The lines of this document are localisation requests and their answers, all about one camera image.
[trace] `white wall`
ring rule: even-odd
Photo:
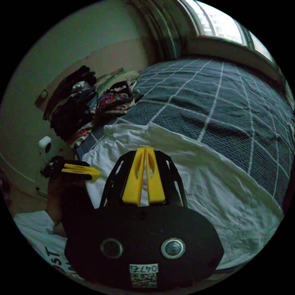
[[[62,20],[33,45],[11,78],[0,109],[0,166],[15,185],[29,193],[35,191],[42,137],[63,144],[34,105],[41,91],[92,51],[148,36],[135,9],[125,1],[105,0]]]

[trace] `white grid line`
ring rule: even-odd
[[[244,83],[243,83],[243,80],[242,80],[242,78],[241,78],[240,73],[239,73],[239,76],[240,76],[240,79],[241,79],[241,82],[242,82],[242,86],[243,86],[244,92],[245,92],[245,94],[246,94],[246,90],[245,90]],[[253,139],[254,139],[255,130],[254,130],[254,128],[253,128],[253,118],[252,118],[251,105],[250,105],[250,101],[249,101],[249,99],[248,99],[248,95],[247,95],[247,100],[248,100],[248,104],[249,104],[249,111],[250,111],[250,117],[251,117],[251,127],[252,127],[252,129],[253,129]],[[275,194],[276,194],[278,177],[279,177],[279,151],[278,151],[278,148],[277,148],[277,175],[276,175],[276,180],[275,180],[275,185],[274,185],[274,190],[273,190],[273,197],[274,197]]]
[[[264,99],[264,97],[263,97],[263,95],[262,95],[262,93],[261,93],[261,90],[260,90],[260,88],[258,87],[258,85],[257,85],[257,83],[256,83],[256,80],[255,80],[253,77],[251,77],[251,78],[253,79],[253,81],[254,81],[254,83],[255,83],[255,86],[256,86],[257,90],[260,92],[260,95],[261,95],[261,97],[263,98],[264,103],[265,103],[265,105],[266,105],[267,108],[268,108],[268,111],[269,111],[269,113],[270,113],[271,119],[272,119],[272,121],[273,121],[274,131],[275,131],[275,133],[277,134],[277,131],[276,131],[276,125],[275,125],[275,123],[274,123],[273,116],[272,116],[272,114],[271,114],[271,112],[270,112],[270,107],[269,107],[269,105],[266,103],[266,101],[265,101],[265,99]],[[288,140],[288,146],[290,147],[291,144],[290,144],[290,141],[289,141],[289,138],[288,138],[288,134],[287,134],[286,128],[284,128],[284,130],[285,130],[285,132],[286,132],[286,137],[287,137],[287,140]],[[279,147],[278,147],[278,144],[277,144],[277,140],[276,140],[276,147],[277,147],[277,154],[279,154]],[[291,151],[290,151],[290,148],[289,148],[289,173],[291,173]]]
[[[230,90],[233,90],[233,91],[235,91],[237,94],[239,94],[242,98],[245,98],[245,99],[248,99],[249,101],[251,101],[252,103],[254,103],[254,104],[256,104],[256,105],[258,105],[258,106],[260,106],[261,107],[261,105],[260,104],[258,104],[258,103],[256,103],[255,101],[253,101],[252,99],[249,99],[249,98],[247,98],[246,96],[244,96],[244,95],[242,95],[241,93],[239,93],[237,90],[235,90],[235,89],[232,89],[232,88],[229,88],[229,87],[224,87],[224,86],[220,86],[221,88],[225,88],[225,89],[230,89]],[[185,88],[185,87],[183,87],[183,89],[185,89],[185,90],[189,90],[190,92],[194,92],[194,93],[197,93],[197,94],[203,94],[203,95],[208,95],[208,96],[213,96],[213,97],[215,97],[215,95],[213,95],[213,94],[210,94],[210,93],[204,93],[204,92],[199,92],[199,91],[196,91],[196,90],[194,90],[194,89],[189,89],[189,88]],[[243,108],[243,107],[241,107],[240,105],[238,105],[238,104],[236,104],[236,103],[234,103],[234,102],[231,102],[231,101],[229,101],[229,100],[226,100],[226,99],[223,99],[223,98],[218,98],[219,100],[222,100],[222,101],[225,101],[225,102],[228,102],[228,103],[231,103],[231,104],[234,104],[235,106],[237,106],[238,108],[240,108],[240,109],[242,109],[242,110],[244,110],[245,112],[246,112],[246,110]],[[255,117],[257,120],[259,120],[262,124],[264,124],[267,128],[269,128],[269,129],[271,129],[272,130],[272,128],[269,126],[269,125],[267,125],[264,121],[262,121],[259,117],[257,117],[255,114],[252,114],[252,116],[253,117]],[[281,124],[281,126],[285,129],[285,126],[280,122],[280,121],[278,121],[280,124]]]
[[[226,99],[224,99],[224,98],[218,98],[219,100],[221,100],[221,101],[224,101],[224,102],[227,102],[227,103],[229,103],[229,104],[233,104],[233,105],[235,105],[237,108],[239,108],[239,109],[241,109],[242,111],[244,111],[244,112],[246,112],[246,110],[243,108],[243,107],[241,107],[240,105],[238,105],[238,104],[236,104],[236,103],[234,103],[234,102],[232,102],[232,101],[230,101],[230,100],[226,100]],[[254,118],[256,118],[257,120],[259,120],[261,123],[263,123],[265,126],[267,126],[271,131],[273,131],[272,130],[272,128],[269,126],[269,125],[267,125],[264,121],[262,121],[259,117],[257,117],[255,114],[252,114],[252,116],[254,117]],[[285,144],[286,145],[288,145],[287,144],[287,142],[285,141],[285,139],[282,137],[282,136],[280,136],[281,138],[282,138],[282,140],[285,142]]]
[[[190,62],[189,64],[187,64],[187,65],[185,65],[185,66],[183,66],[181,69],[179,69],[178,71],[175,71],[174,72],[174,74],[176,73],[176,72],[179,72],[179,71],[181,71],[184,67],[186,67],[186,66],[188,66],[188,65],[190,65],[190,64],[193,64],[194,62],[196,62],[196,61],[193,61],[193,62]],[[168,102],[150,119],[150,121],[149,121],[149,123],[151,123],[165,108],[166,108],[166,106],[170,103],[170,101],[172,100],[172,98],[174,97],[174,96],[176,96],[179,92],[180,92],[180,90],[181,89],[183,89],[183,87],[189,82],[189,81],[191,81],[191,80],[193,80],[193,78],[200,72],[200,71],[202,71],[202,69],[207,65],[207,64],[209,64],[210,62],[211,62],[212,60],[209,60],[206,64],[204,64],[198,71],[196,71],[195,72],[195,74],[193,75],[193,77],[190,79],[190,80],[187,80],[179,89],[178,89],[178,91],[175,93],[175,94],[173,94],[173,95],[171,95],[170,97],[169,97],[169,99],[168,99]]]
[[[91,133],[91,136],[94,138],[95,142],[98,143],[98,139]]]
[[[160,84],[160,83],[162,83],[162,82],[164,82],[165,80],[167,80],[167,79],[169,79],[171,76],[173,76],[176,72],[179,72],[179,71],[181,71],[184,67],[186,67],[186,66],[188,66],[188,65],[190,65],[190,64],[192,64],[192,63],[194,63],[195,61],[192,61],[192,62],[190,62],[189,64],[187,64],[187,65],[184,65],[183,67],[181,67],[179,70],[177,70],[177,71],[174,71],[172,74],[170,74],[168,77],[166,77],[165,79],[163,79],[161,82],[158,82],[158,83],[156,83],[147,93],[145,93],[144,95],[147,95],[150,91],[152,91],[158,84]]]
[[[217,102],[217,99],[218,99],[218,93],[219,93],[220,85],[221,85],[221,81],[222,81],[223,66],[224,66],[224,62],[222,63],[221,74],[220,74],[220,79],[219,79],[219,85],[218,85],[218,88],[217,88],[217,91],[216,91],[216,94],[215,94],[213,106],[212,106],[212,108],[210,110],[210,113],[209,113],[208,117],[206,118],[206,121],[205,121],[205,124],[203,126],[203,129],[202,129],[202,131],[201,131],[201,133],[200,133],[200,135],[198,137],[198,141],[200,141],[200,142],[203,139],[203,136],[204,136],[204,134],[205,134],[205,132],[207,130],[207,127],[208,127],[208,123],[209,123],[209,121],[210,121],[210,119],[212,117],[212,114],[213,114],[214,110],[215,110],[216,102]]]
[[[95,144],[89,149],[89,150],[92,150],[96,145],[98,144],[98,141],[95,142]]]
[[[162,80],[163,78],[153,78],[153,79],[155,79],[155,80]],[[179,78],[179,77],[173,77],[173,79],[175,79],[175,80],[181,80],[181,81],[186,81],[187,80],[187,78]],[[194,81],[194,82],[198,82],[198,83],[201,83],[201,84],[214,84],[214,85],[217,85],[218,86],[218,84],[217,83],[215,83],[215,82],[205,82],[205,81],[201,81],[201,80],[197,80],[197,79],[193,79],[192,81]],[[147,87],[152,87],[152,86],[140,86],[141,88],[147,88]]]
[[[156,67],[150,69],[147,73],[144,73],[144,74],[140,75],[137,79],[140,79],[142,76],[148,75],[151,71],[153,71],[153,70],[159,68],[160,66],[162,66],[162,65],[164,65],[164,64],[165,64],[165,63],[160,63],[160,64],[157,65]]]
[[[183,89],[184,89],[184,90],[189,90],[189,91],[194,92],[194,93],[197,93],[197,94],[203,94],[203,95],[209,95],[209,96],[213,96],[213,97],[215,97],[214,94],[205,93],[205,92],[200,92],[200,91],[196,91],[196,90],[189,89],[189,88],[185,88],[185,87],[183,87]]]
[[[180,107],[180,106],[176,106],[174,104],[167,104],[167,103],[164,103],[164,102],[160,102],[160,101],[154,101],[154,100],[140,100],[141,102],[148,102],[148,103],[151,103],[151,104],[162,104],[162,105],[168,105],[170,107],[173,107],[173,108],[177,108],[177,109],[180,109],[180,110],[183,110],[183,111],[186,111],[186,112],[190,112],[190,113],[194,113],[194,114],[197,114],[197,115],[201,115],[203,117],[207,117],[206,115],[202,114],[202,113],[199,113],[199,112],[196,112],[196,111],[193,111],[193,110],[190,110],[190,109],[187,109],[187,108],[183,108],[183,107]],[[251,138],[251,136],[243,129],[241,129],[240,127],[238,126],[235,126],[235,125],[232,125],[230,123],[226,123],[226,122],[222,122],[222,121],[219,121],[219,120],[216,120],[216,119],[213,119],[211,118],[211,121],[214,121],[214,122],[217,122],[217,123],[222,123],[224,125],[228,125],[228,126],[231,126],[232,128],[235,128],[235,129],[238,129],[240,130],[241,132],[243,132],[248,138]],[[265,147],[263,145],[261,145],[257,140],[254,139],[254,142],[261,148],[263,149],[267,154],[268,156],[275,162],[277,163],[276,159],[269,153],[269,151],[267,149],[265,149]],[[279,165],[279,167],[282,169],[282,171],[285,173],[285,175],[287,177],[288,176],[288,173],[285,171],[285,169],[283,168],[283,166],[280,164],[280,163],[277,163]]]
[[[252,129],[252,140],[251,140],[251,152],[250,152],[250,161],[249,161],[249,166],[248,166],[248,171],[247,173],[250,175],[251,174],[251,168],[252,168],[252,162],[253,162],[253,151],[254,151],[254,138],[255,138],[255,129],[253,127],[253,117],[252,117],[252,109],[251,109],[251,104],[250,104],[250,100],[248,98],[248,94],[246,92],[246,89],[245,89],[245,85],[244,85],[244,82],[243,82],[243,79],[240,75],[240,72],[238,70],[238,68],[236,67],[237,69],[237,72],[238,72],[238,75],[240,77],[240,80],[241,80],[241,84],[242,84],[242,88],[243,88],[243,91],[245,93],[245,96],[246,96],[246,99],[248,101],[248,106],[249,106],[249,115],[250,115],[250,122],[251,122],[251,129]]]
[[[255,80],[254,80],[254,82],[255,82],[255,85],[256,85],[257,90],[261,93],[261,91],[260,91],[260,89],[258,88],[258,85],[257,85],[257,83],[256,83]],[[269,106],[267,106],[267,107],[268,107],[268,110],[269,110],[269,113],[270,113],[271,119],[272,119],[272,121],[273,121],[274,132],[277,133],[276,125],[275,125],[274,120],[273,120],[273,116],[271,115],[271,112],[270,112]],[[279,163],[279,147],[278,147],[278,145],[277,145],[277,139],[276,139],[276,148],[277,148],[277,163]],[[276,176],[276,182],[275,182],[275,184],[274,184],[274,189],[273,189],[273,197],[274,197],[274,195],[275,195],[275,193],[276,193],[276,190],[277,190],[277,180],[278,180],[278,177],[279,177],[279,165],[277,165],[277,176]]]
[[[285,123],[285,124],[288,124],[288,122],[286,122],[285,118],[282,116],[280,108],[277,107],[277,104],[278,104],[279,102],[281,103],[281,97],[278,97],[276,91],[274,91],[274,95],[277,97],[277,99],[272,98],[272,94],[270,93],[270,90],[266,87],[266,85],[265,85],[264,83],[263,83],[262,85],[263,85],[264,89],[268,92],[268,94],[270,95],[268,98],[271,99],[271,100],[275,103],[275,104],[274,104],[274,107],[275,107],[275,109],[276,109],[277,111],[279,111],[280,116],[281,116],[281,118],[283,119],[284,123]]]
[[[150,88],[152,86],[141,86],[140,88]],[[165,85],[158,85],[157,87],[163,87],[163,88],[179,88],[179,86],[165,86]]]
[[[140,87],[140,86],[141,86],[142,84],[144,84],[146,81],[152,79],[155,75],[157,75],[157,74],[159,74],[159,73],[162,73],[164,70],[167,70],[168,68],[170,68],[170,67],[172,67],[173,65],[177,64],[178,62],[179,62],[179,61],[177,61],[177,62],[171,64],[169,67],[167,67],[167,68],[165,68],[165,69],[163,69],[163,70],[157,72],[156,74],[152,75],[149,79],[147,79],[147,80],[143,81],[141,84],[137,85],[137,87]]]
[[[130,122],[130,121],[128,121],[128,120],[125,120],[125,119],[123,119],[123,118],[120,118],[120,120],[123,121],[123,122],[125,122],[125,123],[127,123],[127,124],[134,124],[134,123],[132,123],[132,122]]]

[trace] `white sheet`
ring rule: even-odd
[[[189,208],[214,225],[225,250],[217,269],[252,259],[278,228],[283,212],[274,198],[245,171],[208,146],[154,123],[108,125],[104,134],[83,156],[83,161],[102,173],[100,179],[86,184],[95,208],[99,207],[106,179],[118,158],[138,147],[153,147],[175,163]],[[146,176],[141,205],[148,205]]]

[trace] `qr code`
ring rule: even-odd
[[[133,288],[157,288],[156,273],[131,273]]]

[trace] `curtain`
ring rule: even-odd
[[[180,57],[182,39],[173,17],[159,0],[129,0],[147,21],[153,37],[158,43],[162,60]]]

